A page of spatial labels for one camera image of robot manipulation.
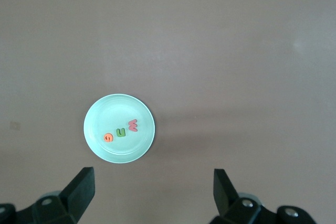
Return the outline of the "pale green plate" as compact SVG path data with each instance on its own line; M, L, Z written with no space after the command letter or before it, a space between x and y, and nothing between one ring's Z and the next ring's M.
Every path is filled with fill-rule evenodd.
M128 122L137 119L138 131L128 130ZM117 137L116 129L125 128L126 136ZM139 99L127 94L111 94L97 100L88 110L83 133L89 148L104 161L125 164L141 158L155 137L151 111ZM113 135L107 143L103 136Z

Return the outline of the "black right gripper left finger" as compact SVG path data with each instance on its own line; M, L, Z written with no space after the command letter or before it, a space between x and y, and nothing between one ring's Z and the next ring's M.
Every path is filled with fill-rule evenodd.
M62 191L44 194L23 210L0 204L0 224L78 224L95 195L94 184L94 168L84 167Z

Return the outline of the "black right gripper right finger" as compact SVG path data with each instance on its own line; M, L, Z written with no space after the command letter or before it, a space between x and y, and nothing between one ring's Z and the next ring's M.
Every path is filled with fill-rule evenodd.
M219 215L209 224L317 224L303 209L280 206L265 208L250 194L239 194L223 169L214 170L213 196Z

